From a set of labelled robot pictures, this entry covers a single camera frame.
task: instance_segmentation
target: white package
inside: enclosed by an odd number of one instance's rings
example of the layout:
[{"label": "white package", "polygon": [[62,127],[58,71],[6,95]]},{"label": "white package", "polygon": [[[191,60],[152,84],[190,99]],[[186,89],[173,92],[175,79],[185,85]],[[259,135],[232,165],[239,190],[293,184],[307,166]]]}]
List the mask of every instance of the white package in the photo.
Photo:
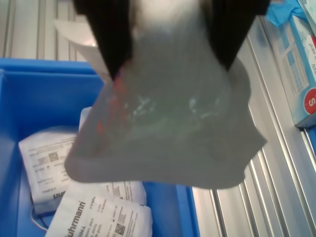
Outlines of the white package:
[{"label": "white package", "polygon": [[[84,108],[80,115],[79,130],[87,119],[92,107]],[[100,183],[110,194],[116,197],[146,205],[146,191],[141,181]]]},{"label": "white package", "polygon": [[110,195],[98,184],[71,182],[46,237],[151,237],[149,207]]},{"label": "white package", "polygon": [[37,214],[56,210],[68,187],[64,161],[77,133],[76,127],[51,127],[19,142]]}]

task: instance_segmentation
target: medical package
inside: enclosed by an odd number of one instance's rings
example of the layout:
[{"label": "medical package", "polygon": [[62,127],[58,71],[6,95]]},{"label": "medical package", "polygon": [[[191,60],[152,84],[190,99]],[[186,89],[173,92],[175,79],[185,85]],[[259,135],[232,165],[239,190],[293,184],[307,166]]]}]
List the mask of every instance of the medical package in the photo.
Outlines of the medical package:
[{"label": "medical package", "polygon": [[[79,121],[79,130],[83,126],[91,109],[92,107],[88,107],[82,110]],[[141,181],[110,182],[100,183],[99,185],[100,187],[105,188],[110,194],[120,199],[146,205],[146,191],[143,182]]]},{"label": "medical package", "polygon": [[64,161],[77,133],[76,127],[57,126],[19,142],[37,214],[55,211],[68,187]]},{"label": "medical package", "polygon": [[72,181],[46,237],[152,237],[152,224],[149,207]]},{"label": "medical package", "polygon": [[309,24],[296,16],[280,27],[263,19],[298,127],[316,124],[316,39]]},{"label": "medical package", "polygon": [[135,0],[133,53],[105,85],[65,162],[79,182],[158,181],[229,188],[264,138],[237,58],[212,51],[196,0]]}]

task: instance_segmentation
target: barcode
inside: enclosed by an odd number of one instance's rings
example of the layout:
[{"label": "barcode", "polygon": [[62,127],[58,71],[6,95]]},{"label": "barcode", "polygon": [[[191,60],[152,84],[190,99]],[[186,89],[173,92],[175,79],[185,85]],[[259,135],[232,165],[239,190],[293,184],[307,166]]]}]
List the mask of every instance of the barcode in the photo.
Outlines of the barcode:
[{"label": "barcode", "polygon": [[122,236],[124,235],[124,231],[125,231],[125,226],[117,223],[117,226],[115,227],[114,232]]},{"label": "barcode", "polygon": [[48,154],[48,158],[49,158],[50,162],[53,162],[55,160],[59,160],[57,152]]}]

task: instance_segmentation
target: box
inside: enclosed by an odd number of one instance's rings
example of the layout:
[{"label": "box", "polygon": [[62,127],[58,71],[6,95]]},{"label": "box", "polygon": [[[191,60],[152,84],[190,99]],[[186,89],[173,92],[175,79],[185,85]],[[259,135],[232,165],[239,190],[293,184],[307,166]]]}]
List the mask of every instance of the box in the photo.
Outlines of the box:
[{"label": "box", "polygon": [[[87,63],[0,59],[0,236],[43,237],[18,142],[46,127],[79,125],[103,83]],[[144,182],[153,237],[198,237],[192,189]],[[53,213],[44,216],[49,224]]]},{"label": "box", "polygon": [[308,22],[296,16],[280,27],[263,24],[282,78],[294,124],[316,124],[316,39]]}]

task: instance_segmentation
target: plastic bag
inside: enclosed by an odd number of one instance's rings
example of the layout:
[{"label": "plastic bag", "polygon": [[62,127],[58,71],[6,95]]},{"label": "plastic bag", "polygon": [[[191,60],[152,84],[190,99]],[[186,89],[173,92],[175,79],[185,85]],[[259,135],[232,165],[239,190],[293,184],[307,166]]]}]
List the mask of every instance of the plastic bag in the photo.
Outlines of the plastic bag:
[{"label": "plastic bag", "polygon": [[[80,115],[79,130],[83,126],[92,107],[84,108]],[[132,202],[146,205],[146,191],[141,181],[126,182],[110,182],[101,183],[100,187],[104,187],[110,194]]]},{"label": "plastic bag", "polygon": [[112,83],[97,42],[87,23],[55,20],[55,27],[70,45],[83,55],[104,82]]},{"label": "plastic bag", "polygon": [[64,161],[77,132],[75,127],[51,127],[19,142],[37,214],[55,211],[68,187]]},{"label": "plastic bag", "polygon": [[69,176],[238,185],[265,143],[244,66],[219,64],[199,1],[137,0],[133,9],[133,57],[93,106],[65,162]]},{"label": "plastic bag", "polygon": [[121,200],[98,184],[71,182],[46,237],[151,237],[149,207]]}]

